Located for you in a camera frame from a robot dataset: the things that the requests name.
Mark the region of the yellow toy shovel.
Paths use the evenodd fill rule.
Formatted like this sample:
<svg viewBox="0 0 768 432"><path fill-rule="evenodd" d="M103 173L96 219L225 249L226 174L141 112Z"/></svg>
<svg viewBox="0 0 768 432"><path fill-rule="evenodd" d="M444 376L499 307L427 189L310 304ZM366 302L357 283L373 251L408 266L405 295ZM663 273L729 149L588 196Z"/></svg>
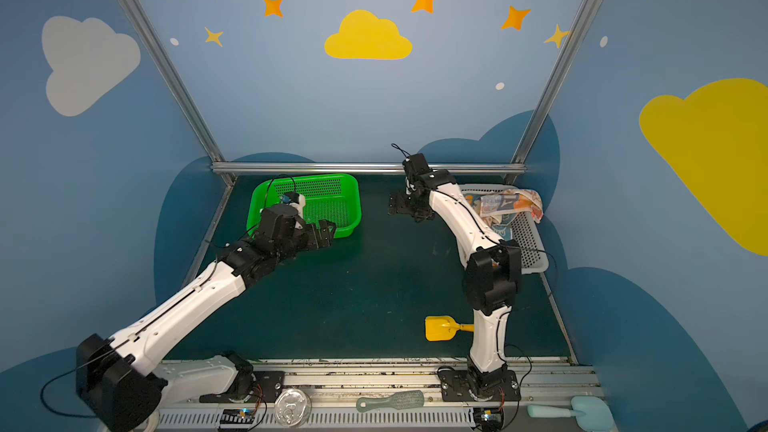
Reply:
<svg viewBox="0 0 768 432"><path fill-rule="evenodd" d="M451 316L427 316L424 327L429 342L450 341L458 332L474 332L472 324L460 324Z"/></svg>

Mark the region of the aluminium left frame post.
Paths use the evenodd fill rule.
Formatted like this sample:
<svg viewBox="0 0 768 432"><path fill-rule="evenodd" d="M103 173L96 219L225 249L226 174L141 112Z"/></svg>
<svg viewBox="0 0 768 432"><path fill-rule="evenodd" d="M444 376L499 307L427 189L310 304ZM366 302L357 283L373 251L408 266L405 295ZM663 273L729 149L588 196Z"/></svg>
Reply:
<svg viewBox="0 0 768 432"><path fill-rule="evenodd" d="M224 162L224 155L208 125L172 63L164 43L153 27L141 0L117 0L129 22L141 39L170 93L190 124L198 141L212 162Z"/></svg>

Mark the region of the right small circuit board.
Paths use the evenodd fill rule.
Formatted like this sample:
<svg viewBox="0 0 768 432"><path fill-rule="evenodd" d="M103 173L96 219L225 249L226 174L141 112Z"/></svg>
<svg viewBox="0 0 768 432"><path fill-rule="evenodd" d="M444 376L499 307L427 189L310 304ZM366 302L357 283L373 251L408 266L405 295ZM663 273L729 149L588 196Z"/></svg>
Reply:
<svg viewBox="0 0 768 432"><path fill-rule="evenodd" d="M504 413L498 408L474 408L472 420L475 432L500 432L504 425Z"/></svg>

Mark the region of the striped rabbit text towel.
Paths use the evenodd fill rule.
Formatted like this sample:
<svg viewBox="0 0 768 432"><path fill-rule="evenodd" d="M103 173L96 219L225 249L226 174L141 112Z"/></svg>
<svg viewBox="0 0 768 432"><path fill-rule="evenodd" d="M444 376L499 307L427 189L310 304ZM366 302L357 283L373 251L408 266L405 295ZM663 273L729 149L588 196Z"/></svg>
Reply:
<svg viewBox="0 0 768 432"><path fill-rule="evenodd" d="M512 188L480 198L479 215L483 218L502 218L505 215L524 212L529 212L536 223L544 216L543 201L536 191Z"/></svg>

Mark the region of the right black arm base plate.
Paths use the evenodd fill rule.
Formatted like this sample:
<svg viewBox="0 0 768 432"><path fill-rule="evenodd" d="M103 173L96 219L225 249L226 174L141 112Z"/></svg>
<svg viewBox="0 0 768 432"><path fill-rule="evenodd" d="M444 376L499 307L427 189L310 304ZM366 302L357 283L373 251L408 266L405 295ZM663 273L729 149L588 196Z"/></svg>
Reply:
<svg viewBox="0 0 768 432"><path fill-rule="evenodd" d="M506 367L488 373L441 367L436 375L444 402L514 402L521 398L517 376Z"/></svg>

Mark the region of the aluminium right frame post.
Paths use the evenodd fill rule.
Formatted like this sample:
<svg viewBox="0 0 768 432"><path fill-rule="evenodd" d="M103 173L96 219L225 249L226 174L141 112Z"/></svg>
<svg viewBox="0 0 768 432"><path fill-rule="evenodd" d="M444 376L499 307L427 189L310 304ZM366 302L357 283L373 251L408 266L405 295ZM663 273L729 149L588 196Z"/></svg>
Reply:
<svg viewBox="0 0 768 432"><path fill-rule="evenodd" d="M602 2L603 0L582 0L571 24L570 34L566 37L565 44L560 48L542 95L516 147L511 160L511 163L516 167L525 166Z"/></svg>

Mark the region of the green plastic basket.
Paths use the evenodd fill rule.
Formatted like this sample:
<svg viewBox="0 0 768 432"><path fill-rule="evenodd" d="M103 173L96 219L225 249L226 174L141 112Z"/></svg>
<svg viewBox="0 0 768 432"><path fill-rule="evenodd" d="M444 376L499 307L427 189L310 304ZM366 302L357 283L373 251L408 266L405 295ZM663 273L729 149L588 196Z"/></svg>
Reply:
<svg viewBox="0 0 768 432"><path fill-rule="evenodd" d="M246 229L253 231L260 222L261 211L277 204L288 192L305 197L305 221L315 223L325 219L334 222L336 239L349 237L361 222L358 181L348 174L324 174L282 177L258 185L251 197Z"/></svg>

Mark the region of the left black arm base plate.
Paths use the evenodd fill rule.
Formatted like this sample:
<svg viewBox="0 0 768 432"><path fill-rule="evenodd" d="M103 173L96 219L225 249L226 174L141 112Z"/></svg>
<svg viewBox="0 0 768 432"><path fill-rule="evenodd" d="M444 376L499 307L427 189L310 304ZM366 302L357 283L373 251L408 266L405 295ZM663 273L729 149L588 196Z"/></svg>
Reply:
<svg viewBox="0 0 768 432"><path fill-rule="evenodd" d="M282 392L284 371L238 372L234 382L224 392L199 397L200 403L256 403L258 400L273 403Z"/></svg>

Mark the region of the teal owl pattern towel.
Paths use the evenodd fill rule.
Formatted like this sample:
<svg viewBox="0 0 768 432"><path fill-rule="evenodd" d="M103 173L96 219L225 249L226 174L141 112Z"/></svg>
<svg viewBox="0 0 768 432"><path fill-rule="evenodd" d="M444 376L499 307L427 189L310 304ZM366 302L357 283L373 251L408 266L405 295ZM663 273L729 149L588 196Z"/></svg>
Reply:
<svg viewBox="0 0 768 432"><path fill-rule="evenodd" d="M514 230L512 226L513 219L506 220L501 223L493 223L491 228L505 241L510 241L514 238Z"/></svg>

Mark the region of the aluminium frame post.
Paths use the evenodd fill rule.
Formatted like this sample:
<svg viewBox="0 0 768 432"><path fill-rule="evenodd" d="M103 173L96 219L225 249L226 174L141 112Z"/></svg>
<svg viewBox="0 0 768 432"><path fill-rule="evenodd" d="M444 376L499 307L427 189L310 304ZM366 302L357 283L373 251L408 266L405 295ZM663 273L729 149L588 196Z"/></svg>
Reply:
<svg viewBox="0 0 768 432"><path fill-rule="evenodd" d="M208 125L172 63L164 43L153 27L141 0L117 0L129 22L141 39L170 93L190 124L198 141L212 162L224 162L224 155Z"/></svg>
<svg viewBox="0 0 768 432"><path fill-rule="evenodd" d="M542 95L516 147L511 160L511 163L516 167L525 166L602 2L603 0L582 0L571 24L570 34L566 37L565 44L560 48Z"/></svg>

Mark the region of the aluminium front rail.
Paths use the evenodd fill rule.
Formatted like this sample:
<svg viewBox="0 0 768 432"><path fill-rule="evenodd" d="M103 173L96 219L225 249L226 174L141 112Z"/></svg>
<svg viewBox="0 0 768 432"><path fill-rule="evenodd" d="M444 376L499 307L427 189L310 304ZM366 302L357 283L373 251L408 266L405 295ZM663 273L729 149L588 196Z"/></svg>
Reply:
<svg viewBox="0 0 768 432"><path fill-rule="evenodd" d="M200 361L166 361L162 367L179 372ZM308 420L299 427L283 427L274 418L274 402L200 403L199 398L159 407L144 423L131 431L212 430L217 431L224 409L251 408L256 423L249 431L320 428L384 427L473 427L474 408L498 408L507 423L519 424L528 405L570 407L574 396L603 399L603 388L595 371L576 366L563 358L545 357L528 361L514 359L509 369L517 376L521 398L507 402L444 402L436 372L441 367L467 370L458 358L350 359L350 360L265 360L249 362L253 371L284 371L283 389L297 388L311 399ZM360 397L386 397L396 392L420 390L425 397L421 408L356 410Z"/></svg>

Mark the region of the left small circuit board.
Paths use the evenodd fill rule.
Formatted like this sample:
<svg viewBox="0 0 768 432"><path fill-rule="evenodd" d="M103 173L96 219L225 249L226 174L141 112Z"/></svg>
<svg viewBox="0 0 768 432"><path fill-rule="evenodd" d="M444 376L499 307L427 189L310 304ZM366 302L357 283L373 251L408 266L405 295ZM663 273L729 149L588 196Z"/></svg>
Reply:
<svg viewBox="0 0 768 432"><path fill-rule="evenodd" d="M256 411L254 409L224 409L219 415L217 431L249 431L255 423Z"/></svg>

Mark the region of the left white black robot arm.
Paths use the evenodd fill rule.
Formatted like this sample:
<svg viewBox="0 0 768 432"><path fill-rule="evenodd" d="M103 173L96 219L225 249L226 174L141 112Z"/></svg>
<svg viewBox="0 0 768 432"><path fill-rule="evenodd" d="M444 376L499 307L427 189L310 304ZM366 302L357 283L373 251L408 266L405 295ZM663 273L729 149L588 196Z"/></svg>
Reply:
<svg viewBox="0 0 768 432"><path fill-rule="evenodd" d="M253 367L227 353L179 372L165 356L198 325L298 253L332 245L335 223L306 222L278 204L265 209L253 232L226 247L182 290L109 338L93 334L76 349L75 391L110 431L131 431L159 407L192 398L253 402Z"/></svg>

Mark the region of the grey green brush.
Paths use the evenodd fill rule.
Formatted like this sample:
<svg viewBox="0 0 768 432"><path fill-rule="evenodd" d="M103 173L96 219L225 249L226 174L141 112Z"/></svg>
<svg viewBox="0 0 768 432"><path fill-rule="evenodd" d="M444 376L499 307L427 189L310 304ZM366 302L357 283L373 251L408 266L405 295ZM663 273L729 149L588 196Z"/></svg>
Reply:
<svg viewBox="0 0 768 432"><path fill-rule="evenodd" d="M378 409L409 410L421 408L425 397L420 390L401 391L386 397L360 397L356 402L356 410L367 413Z"/></svg>

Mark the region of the grey plastic basket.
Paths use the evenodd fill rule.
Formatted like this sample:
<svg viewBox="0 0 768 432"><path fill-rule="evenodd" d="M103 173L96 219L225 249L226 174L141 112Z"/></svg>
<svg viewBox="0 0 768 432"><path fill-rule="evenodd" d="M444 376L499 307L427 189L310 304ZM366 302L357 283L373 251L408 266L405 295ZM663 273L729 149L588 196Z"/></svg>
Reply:
<svg viewBox="0 0 768 432"><path fill-rule="evenodd" d="M460 186L465 196L472 198L471 204L479 204L479 199L486 194L494 194L513 186L502 184L462 184ZM544 252L543 243L537 230L537 225L529 212L505 215L501 222L513 219L514 240L522 249L522 273L544 273L550 266L550 260Z"/></svg>

